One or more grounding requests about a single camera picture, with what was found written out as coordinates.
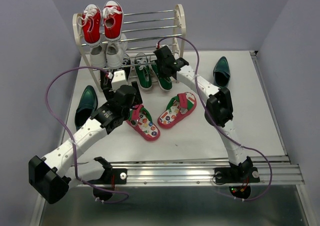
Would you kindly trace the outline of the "pink green sandal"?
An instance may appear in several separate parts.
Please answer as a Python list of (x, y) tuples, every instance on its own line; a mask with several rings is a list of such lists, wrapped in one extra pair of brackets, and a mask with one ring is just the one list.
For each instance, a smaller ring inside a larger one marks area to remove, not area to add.
[(188, 117), (196, 106), (197, 100), (193, 93), (179, 93), (171, 98), (165, 111), (158, 117), (158, 125), (163, 129), (170, 129)]
[(153, 123), (152, 116), (143, 104), (134, 106), (126, 122), (146, 141), (156, 141), (161, 135), (160, 130)]

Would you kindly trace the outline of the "green canvas sneaker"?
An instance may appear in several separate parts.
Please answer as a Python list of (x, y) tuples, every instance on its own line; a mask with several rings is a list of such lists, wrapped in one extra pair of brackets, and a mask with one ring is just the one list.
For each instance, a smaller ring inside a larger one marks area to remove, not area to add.
[(151, 63), (150, 70), (155, 75), (155, 77), (158, 81), (159, 87), (163, 91), (166, 91), (166, 92), (170, 91), (173, 88), (171, 78), (170, 77), (166, 77), (166, 78), (160, 77), (160, 74), (159, 74), (159, 71), (157, 68), (157, 64), (156, 64), (156, 56), (150, 56), (149, 62)]
[(149, 90), (152, 87), (152, 79), (147, 56), (144, 53), (138, 53), (134, 59), (134, 64), (140, 87), (143, 90)]

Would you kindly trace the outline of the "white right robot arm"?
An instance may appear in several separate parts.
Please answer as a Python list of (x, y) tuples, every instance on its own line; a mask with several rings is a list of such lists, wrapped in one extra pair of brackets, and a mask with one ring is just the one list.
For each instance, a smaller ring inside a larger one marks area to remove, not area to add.
[(193, 69), (185, 59), (176, 59), (168, 46), (158, 46), (154, 54), (160, 76), (172, 76), (198, 94), (207, 122), (216, 128), (223, 141), (232, 179), (241, 181), (246, 178), (253, 163), (237, 142), (229, 89), (220, 89), (198, 75), (198, 70)]

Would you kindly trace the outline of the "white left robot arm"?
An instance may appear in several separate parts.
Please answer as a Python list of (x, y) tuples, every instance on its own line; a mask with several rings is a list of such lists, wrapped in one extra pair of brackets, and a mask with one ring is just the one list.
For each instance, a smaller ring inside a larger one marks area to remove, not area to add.
[(81, 174), (80, 164), (76, 160), (96, 142), (105, 138), (130, 117), (130, 111), (141, 104), (142, 98), (136, 81), (122, 85), (113, 97), (99, 107), (75, 134), (57, 149), (43, 157), (34, 156), (28, 162), (28, 180), (30, 185), (49, 203), (61, 200), (68, 190), (81, 183), (92, 186), (94, 193), (103, 187), (101, 201), (108, 202), (116, 192), (116, 183), (124, 184), (121, 175), (124, 169), (113, 169), (104, 158), (94, 158), (93, 168), (87, 168)]

